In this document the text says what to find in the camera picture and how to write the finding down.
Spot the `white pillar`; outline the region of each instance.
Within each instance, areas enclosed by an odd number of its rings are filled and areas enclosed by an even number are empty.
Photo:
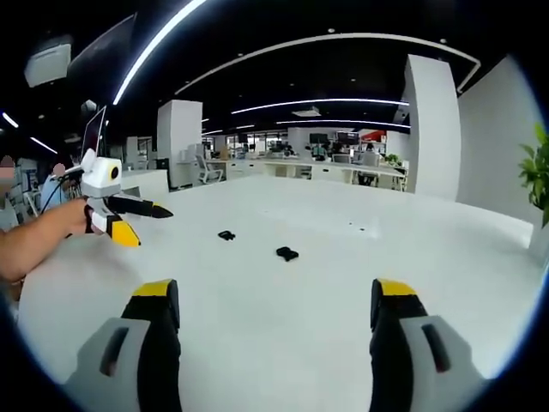
[[[170,160],[172,187],[189,183],[187,168],[181,161],[193,161],[196,145],[202,143],[202,103],[172,100],[158,110],[156,126],[158,159]]]
[[[455,201],[462,133],[455,84],[446,62],[408,55],[404,96],[410,106],[407,189]]]

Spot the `green plant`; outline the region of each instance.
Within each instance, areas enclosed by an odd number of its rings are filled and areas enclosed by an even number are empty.
[[[535,135],[540,143],[536,150],[521,144],[528,158],[519,165],[522,170],[519,178],[524,178],[522,187],[530,189],[529,202],[543,210],[541,226],[544,227],[549,222],[549,136],[539,124],[536,125]]]
[[[387,154],[385,156],[385,161],[390,165],[402,166],[402,161],[396,154]]]

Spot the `black small object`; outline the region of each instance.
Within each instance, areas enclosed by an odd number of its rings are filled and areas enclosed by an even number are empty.
[[[217,235],[224,239],[224,240],[233,240],[234,238],[236,238],[237,236],[234,234],[234,233],[231,233],[229,232],[228,230],[224,230],[223,232],[221,233],[217,233]]]
[[[296,251],[293,251],[292,249],[290,249],[287,246],[284,246],[284,247],[281,247],[280,249],[277,249],[276,254],[278,256],[284,258],[284,260],[286,260],[287,262],[289,262],[290,260],[293,260],[295,258],[299,258],[299,253],[297,253]]]

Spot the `office chair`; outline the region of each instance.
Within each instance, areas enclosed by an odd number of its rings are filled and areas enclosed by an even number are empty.
[[[379,167],[379,154],[375,152],[364,152],[362,154],[362,164],[364,166]]]
[[[351,163],[351,155],[349,154],[333,154],[332,159],[334,163]]]
[[[223,178],[223,171],[210,169],[208,163],[204,160],[204,156],[197,154],[196,163],[198,163],[198,167],[200,168],[200,175],[198,176],[198,179],[204,185],[221,182],[221,179]]]

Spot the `ceiling light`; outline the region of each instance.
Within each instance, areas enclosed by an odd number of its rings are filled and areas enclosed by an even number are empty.
[[[409,106],[409,103],[406,101],[393,101],[393,100],[375,100],[375,99],[316,99],[316,100],[298,100],[298,101],[287,101],[284,103],[274,103],[272,105],[265,106],[256,106],[249,107],[247,109],[237,110],[236,112],[231,112],[231,114],[239,114],[244,112],[251,112],[252,110],[259,109],[268,109],[270,107],[277,106],[290,106],[290,105],[301,105],[307,103],[324,103],[329,101],[338,101],[338,102],[352,102],[352,103],[379,103],[380,105],[397,105],[397,106]]]
[[[154,38],[150,41],[147,47],[145,47],[145,50],[142,51],[141,55],[137,58],[136,62],[131,66],[130,71],[124,78],[124,81],[122,82],[122,85],[120,86],[120,89],[117,92],[116,97],[114,98],[114,101],[112,104],[115,106],[118,104],[120,99],[122,99],[122,96],[124,95],[124,92],[130,85],[130,82],[133,80],[133,78],[136,76],[137,71],[143,66],[147,58],[150,56],[150,54],[154,51],[154,49],[160,44],[160,42],[189,14],[191,14],[193,11],[198,9],[200,6],[202,6],[204,3],[206,3],[206,0],[192,0],[190,3],[187,3],[179,12],[170,19],[168,23],[165,24],[165,26],[154,36]]]
[[[3,112],[2,113],[2,117],[6,119],[6,122],[8,122],[9,124],[11,124],[12,126],[14,126],[16,129],[19,127],[19,125],[14,121],[14,119],[12,119],[8,113],[6,112]]]
[[[53,150],[51,147],[49,147],[47,144],[43,144],[40,140],[38,140],[36,137],[31,137],[31,140],[37,144],[39,144],[40,146],[42,146],[43,148],[47,148],[48,150],[50,150],[51,152],[57,154],[57,152],[55,150]]]
[[[379,124],[382,126],[393,126],[393,127],[404,127],[410,129],[410,126],[405,126],[403,124],[394,124],[394,123],[383,123],[383,122],[367,122],[365,120],[292,120],[288,122],[276,122],[277,124],[293,124],[293,123],[362,123],[362,124]]]
[[[209,131],[208,133],[202,133],[203,136],[206,136],[206,135],[213,135],[214,133],[221,133],[223,130],[214,130],[214,131]]]

